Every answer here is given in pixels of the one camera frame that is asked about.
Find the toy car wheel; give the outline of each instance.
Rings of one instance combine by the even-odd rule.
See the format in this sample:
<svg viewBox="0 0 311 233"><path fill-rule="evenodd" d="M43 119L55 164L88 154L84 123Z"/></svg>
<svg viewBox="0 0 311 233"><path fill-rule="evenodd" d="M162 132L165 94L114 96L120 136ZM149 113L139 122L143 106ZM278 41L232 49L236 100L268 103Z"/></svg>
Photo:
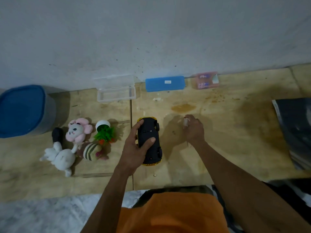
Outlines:
<svg viewBox="0 0 311 233"><path fill-rule="evenodd" d="M158 149L158 157L160 159L162 158L162 149L161 148Z"/></svg>

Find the gray wall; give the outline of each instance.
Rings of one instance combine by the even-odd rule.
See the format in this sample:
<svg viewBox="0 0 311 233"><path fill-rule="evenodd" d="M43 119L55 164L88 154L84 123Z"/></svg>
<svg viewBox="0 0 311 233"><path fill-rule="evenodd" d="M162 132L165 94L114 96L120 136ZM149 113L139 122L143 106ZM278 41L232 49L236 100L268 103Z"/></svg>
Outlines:
<svg viewBox="0 0 311 233"><path fill-rule="evenodd" d="M311 62L311 0L0 0L0 87Z"/></svg>

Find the right arm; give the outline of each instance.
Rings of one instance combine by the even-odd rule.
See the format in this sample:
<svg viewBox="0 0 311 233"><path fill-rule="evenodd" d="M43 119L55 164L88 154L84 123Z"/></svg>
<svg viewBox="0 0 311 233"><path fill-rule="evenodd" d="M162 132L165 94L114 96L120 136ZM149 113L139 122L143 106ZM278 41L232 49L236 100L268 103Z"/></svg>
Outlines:
<svg viewBox="0 0 311 233"><path fill-rule="evenodd" d="M193 115L186 117L187 141L196 149L226 206L245 232L311 232L311 226L273 190L210 147L198 119Z"/></svg>

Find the pink flower plush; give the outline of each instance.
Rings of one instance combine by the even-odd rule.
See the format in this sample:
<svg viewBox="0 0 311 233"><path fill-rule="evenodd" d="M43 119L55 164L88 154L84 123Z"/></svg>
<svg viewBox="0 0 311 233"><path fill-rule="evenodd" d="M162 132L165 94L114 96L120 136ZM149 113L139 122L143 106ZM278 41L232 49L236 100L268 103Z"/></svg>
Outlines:
<svg viewBox="0 0 311 233"><path fill-rule="evenodd" d="M68 124L69 130L66 133L66 140L81 143L85 139L85 134L90 134L93 130L89 121L85 118L72 120Z"/></svg>

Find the hand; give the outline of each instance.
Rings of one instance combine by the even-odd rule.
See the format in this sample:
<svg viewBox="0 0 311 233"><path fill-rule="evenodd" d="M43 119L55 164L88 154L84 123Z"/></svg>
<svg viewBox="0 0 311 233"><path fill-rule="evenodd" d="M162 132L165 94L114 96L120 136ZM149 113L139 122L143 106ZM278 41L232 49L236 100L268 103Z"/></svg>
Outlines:
<svg viewBox="0 0 311 233"><path fill-rule="evenodd" d="M143 144L141 148L138 148L138 145L135 144L137 139L136 134L137 129L143 123L144 120L142 119L132 127L128 138L125 140L122 155L116 167L116 169L118 169L120 172L125 172L128 176L133 175L136 169L143 163L147 150L156 140L154 137L151 137Z"/></svg>
<svg viewBox="0 0 311 233"><path fill-rule="evenodd" d="M196 119L192 114L187 114L188 127L184 127L186 141L193 145L193 142L204 142L204 128L200 120Z"/></svg>

